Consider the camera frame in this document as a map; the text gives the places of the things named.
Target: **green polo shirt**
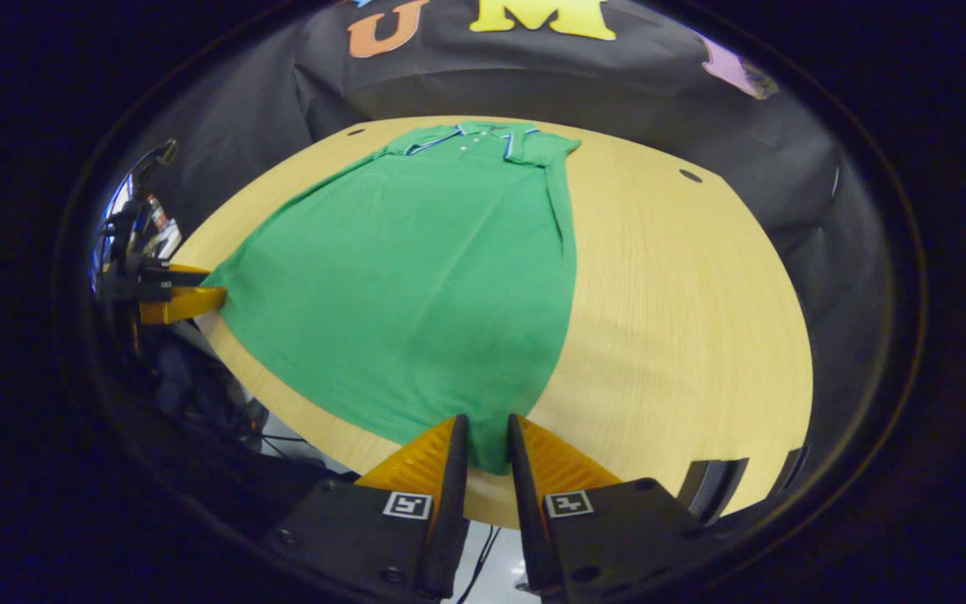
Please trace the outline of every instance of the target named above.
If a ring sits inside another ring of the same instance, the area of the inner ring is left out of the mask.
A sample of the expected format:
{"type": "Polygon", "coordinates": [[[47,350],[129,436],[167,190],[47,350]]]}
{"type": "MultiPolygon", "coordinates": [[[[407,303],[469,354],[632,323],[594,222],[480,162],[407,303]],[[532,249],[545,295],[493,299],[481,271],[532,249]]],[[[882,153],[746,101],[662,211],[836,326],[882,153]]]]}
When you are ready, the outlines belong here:
{"type": "Polygon", "coordinates": [[[507,472],[506,418],[547,386],[576,257],[564,158],[531,123],[413,130],[288,200],[204,286],[311,402],[408,443],[456,414],[507,472]]]}

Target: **round table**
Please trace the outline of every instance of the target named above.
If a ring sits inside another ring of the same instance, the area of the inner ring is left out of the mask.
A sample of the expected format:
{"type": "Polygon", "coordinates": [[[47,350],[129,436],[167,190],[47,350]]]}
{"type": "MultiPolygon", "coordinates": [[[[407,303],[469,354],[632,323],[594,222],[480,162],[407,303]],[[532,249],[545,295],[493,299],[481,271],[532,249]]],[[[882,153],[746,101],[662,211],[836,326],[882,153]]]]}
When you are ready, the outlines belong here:
{"type": "MultiPolygon", "coordinates": [[[[276,165],[181,246],[174,263],[214,268],[291,196],[413,128],[486,116],[365,122],[276,165]]],[[[781,259],[739,196],[697,165],[621,138],[534,122],[582,141],[568,156],[576,280],[568,333],[528,419],[624,481],[674,496],[691,462],[748,458],[725,513],[766,497],[802,446],[812,358],[781,259]]],[[[288,427],[363,474],[399,444],[285,386],[217,313],[200,317],[230,371],[288,427]]],[[[468,519],[517,528],[512,476],[469,469],[468,519]]]]}

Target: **orange letter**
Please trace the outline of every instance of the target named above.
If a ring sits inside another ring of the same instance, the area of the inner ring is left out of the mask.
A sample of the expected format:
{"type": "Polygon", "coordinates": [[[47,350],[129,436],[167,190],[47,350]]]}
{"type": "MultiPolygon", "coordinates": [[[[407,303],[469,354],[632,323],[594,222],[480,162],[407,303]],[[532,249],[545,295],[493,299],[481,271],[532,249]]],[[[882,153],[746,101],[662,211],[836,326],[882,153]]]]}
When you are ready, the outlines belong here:
{"type": "Polygon", "coordinates": [[[353,23],[349,26],[349,54],[359,59],[373,57],[388,53],[408,42],[419,25],[419,8],[427,1],[412,0],[410,3],[394,8],[394,12],[397,13],[397,31],[381,42],[375,39],[375,26],[384,13],[371,15],[353,23]]]}

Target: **floor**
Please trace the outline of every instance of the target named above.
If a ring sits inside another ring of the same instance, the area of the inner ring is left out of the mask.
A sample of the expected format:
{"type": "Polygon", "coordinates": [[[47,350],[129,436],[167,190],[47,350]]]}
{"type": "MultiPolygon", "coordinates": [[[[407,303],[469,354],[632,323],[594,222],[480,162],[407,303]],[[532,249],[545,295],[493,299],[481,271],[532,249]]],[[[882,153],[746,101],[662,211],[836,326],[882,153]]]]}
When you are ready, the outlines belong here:
{"type": "MultiPolygon", "coordinates": [[[[284,437],[284,439],[298,437],[292,429],[273,414],[267,420],[263,433],[267,436],[284,437]]],[[[310,444],[293,442],[292,440],[264,440],[263,454],[283,455],[293,459],[319,456],[331,470],[349,471],[348,467],[342,466],[330,459],[329,456],[323,455],[322,451],[317,450],[310,444]]],[[[468,587],[472,572],[475,570],[475,562],[479,559],[480,550],[483,548],[490,527],[489,524],[475,523],[475,521],[471,523],[468,528],[468,539],[465,540],[465,550],[460,557],[460,566],[457,566],[457,575],[453,585],[453,599],[444,601],[451,601],[451,603],[457,601],[464,593],[465,588],[468,587]]],[[[494,546],[491,547],[491,554],[488,555],[483,570],[480,571],[478,580],[475,580],[475,585],[472,587],[470,596],[465,600],[465,604],[538,604],[539,597],[514,587],[514,585],[525,580],[521,532],[502,528],[495,538],[494,546]]]]}

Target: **screw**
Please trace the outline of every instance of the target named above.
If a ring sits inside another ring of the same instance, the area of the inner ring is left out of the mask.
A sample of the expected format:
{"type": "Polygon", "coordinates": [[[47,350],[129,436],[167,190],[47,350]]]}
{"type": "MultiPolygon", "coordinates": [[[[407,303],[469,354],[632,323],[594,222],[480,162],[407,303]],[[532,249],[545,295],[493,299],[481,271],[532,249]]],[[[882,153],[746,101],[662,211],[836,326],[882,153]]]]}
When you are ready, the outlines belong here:
{"type": "Polygon", "coordinates": [[[397,566],[387,566],[383,569],[379,576],[382,577],[383,581],[391,582],[392,584],[402,584],[405,582],[405,573],[398,569],[397,566]]]}

